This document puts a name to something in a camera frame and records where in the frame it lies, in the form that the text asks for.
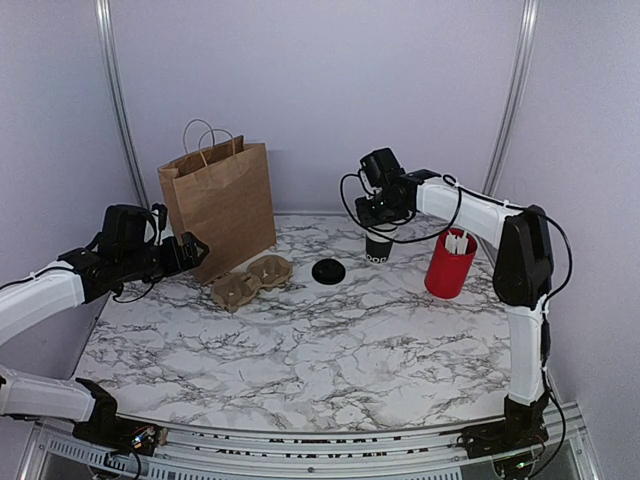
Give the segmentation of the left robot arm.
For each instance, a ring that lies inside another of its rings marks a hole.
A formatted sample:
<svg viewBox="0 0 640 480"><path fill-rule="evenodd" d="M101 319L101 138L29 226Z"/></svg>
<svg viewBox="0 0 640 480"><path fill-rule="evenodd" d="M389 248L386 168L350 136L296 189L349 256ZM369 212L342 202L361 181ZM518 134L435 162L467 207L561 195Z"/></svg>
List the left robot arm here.
<svg viewBox="0 0 640 480"><path fill-rule="evenodd" d="M168 210L111 205L103 226L85 247L60 255L45 268L1 288L1 340L63 311L111 294L120 299L130 282L154 287L160 281L200 266L208 246L190 232L165 234ZM73 423L74 437L123 454L150 456L161 429L122 418L115 398L96 382L56 380L1 369L1 413L26 420L40 417Z"/></svg>

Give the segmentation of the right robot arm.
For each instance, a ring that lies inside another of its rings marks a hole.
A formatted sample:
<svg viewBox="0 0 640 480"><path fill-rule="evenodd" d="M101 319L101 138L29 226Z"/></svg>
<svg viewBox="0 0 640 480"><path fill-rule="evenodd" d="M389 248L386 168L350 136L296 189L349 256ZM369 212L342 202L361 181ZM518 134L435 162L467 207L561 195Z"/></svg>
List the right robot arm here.
<svg viewBox="0 0 640 480"><path fill-rule="evenodd" d="M468 457L480 458L546 442L550 335L545 316L554 266L543 209L486 197L450 175L429 170L380 172L363 167L360 173L367 179L367 194L356 199L352 219L366 232L381 235L381 225L420 213L457 226L497 250L493 288L507 315L511 354L504 417L462 429L458 444Z"/></svg>

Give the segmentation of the black plastic cup lid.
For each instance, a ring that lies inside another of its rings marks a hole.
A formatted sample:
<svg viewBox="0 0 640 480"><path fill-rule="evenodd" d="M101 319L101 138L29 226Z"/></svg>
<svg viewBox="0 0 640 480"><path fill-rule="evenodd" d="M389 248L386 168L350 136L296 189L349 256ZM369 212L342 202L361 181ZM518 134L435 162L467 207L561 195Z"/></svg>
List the black plastic cup lid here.
<svg viewBox="0 0 640 480"><path fill-rule="evenodd" d="M346 269L338 260L325 258L313 265L311 275L316 282L322 285L336 285L346 277Z"/></svg>

